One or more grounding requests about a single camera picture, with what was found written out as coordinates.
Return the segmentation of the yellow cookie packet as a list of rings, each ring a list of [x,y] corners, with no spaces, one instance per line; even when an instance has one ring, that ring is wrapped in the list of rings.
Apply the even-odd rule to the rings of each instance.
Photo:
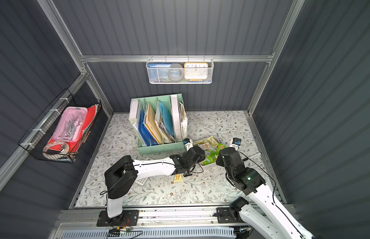
[[[183,182],[183,177],[181,174],[176,174],[174,178],[174,183]]]

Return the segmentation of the white plastic storage box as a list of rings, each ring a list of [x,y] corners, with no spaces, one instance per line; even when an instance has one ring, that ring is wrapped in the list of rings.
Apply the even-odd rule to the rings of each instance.
[[[205,152],[205,160],[200,163],[200,165],[204,168],[216,166],[219,152],[226,148],[226,145],[221,143],[220,140],[215,136],[196,140],[193,145],[199,146]]]

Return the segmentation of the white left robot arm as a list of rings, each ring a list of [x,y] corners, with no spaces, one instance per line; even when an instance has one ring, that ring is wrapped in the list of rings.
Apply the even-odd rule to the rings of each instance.
[[[104,173],[107,203],[106,213],[113,220],[123,214],[123,197],[135,181],[155,176],[193,173],[193,168],[205,160],[205,152],[198,146],[189,148],[182,155],[171,155],[156,160],[133,160],[125,155]]]

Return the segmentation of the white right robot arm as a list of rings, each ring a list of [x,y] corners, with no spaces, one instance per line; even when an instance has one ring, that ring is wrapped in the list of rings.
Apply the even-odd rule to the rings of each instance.
[[[266,239],[315,238],[273,195],[263,177],[244,165],[236,148],[221,150],[216,164],[224,167],[228,181],[264,212],[260,214],[246,199],[238,197],[229,205],[230,217],[234,221],[247,223]]]

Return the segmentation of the mint green file organizer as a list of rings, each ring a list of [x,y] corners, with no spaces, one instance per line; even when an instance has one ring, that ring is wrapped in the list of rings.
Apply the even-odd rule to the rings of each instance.
[[[181,142],[175,141],[170,95],[131,99],[129,121],[137,136],[137,150],[141,155],[185,151],[183,140],[187,137],[187,116],[183,95],[177,96],[181,115]],[[157,145],[146,146],[142,140],[138,131],[140,110],[145,114],[144,125],[157,141]]]

